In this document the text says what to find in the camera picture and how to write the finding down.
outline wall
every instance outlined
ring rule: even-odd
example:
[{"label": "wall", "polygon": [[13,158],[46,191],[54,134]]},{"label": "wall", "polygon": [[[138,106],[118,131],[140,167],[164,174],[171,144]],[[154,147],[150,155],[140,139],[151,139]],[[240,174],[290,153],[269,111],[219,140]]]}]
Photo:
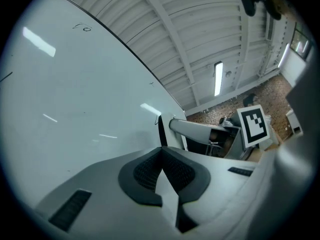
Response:
[{"label": "wall", "polygon": [[281,73],[289,84],[294,87],[296,80],[304,71],[306,62],[293,50],[289,50],[287,58],[283,64]]},{"label": "wall", "polygon": [[220,118],[224,116],[230,117],[237,109],[243,108],[243,99],[249,94],[254,93],[258,96],[258,102],[261,104],[264,113],[271,115],[272,127],[284,140],[292,134],[289,128],[289,121],[286,117],[286,113],[290,110],[286,96],[290,90],[291,86],[287,80],[281,74],[276,75],[237,97],[211,107],[204,112],[188,116],[187,120],[196,123],[218,125]]},{"label": "wall", "polygon": [[125,46],[67,0],[33,0],[0,69],[0,79],[9,75],[0,83],[0,162],[32,208],[91,164],[161,146],[160,113],[186,118]]}]

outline corrugated metal ceiling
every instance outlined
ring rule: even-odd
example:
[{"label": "corrugated metal ceiling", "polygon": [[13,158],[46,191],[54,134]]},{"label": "corrugated metal ceiling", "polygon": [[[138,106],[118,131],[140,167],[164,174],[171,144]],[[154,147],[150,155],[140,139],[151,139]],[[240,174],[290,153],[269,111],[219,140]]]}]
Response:
[{"label": "corrugated metal ceiling", "polygon": [[[223,96],[267,74],[283,52],[283,41],[266,38],[270,19],[262,4],[248,18],[240,0],[73,1],[122,39],[194,113],[215,99],[214,63],[224,62]],[[276,38],[285,36],[286,24]]]}]

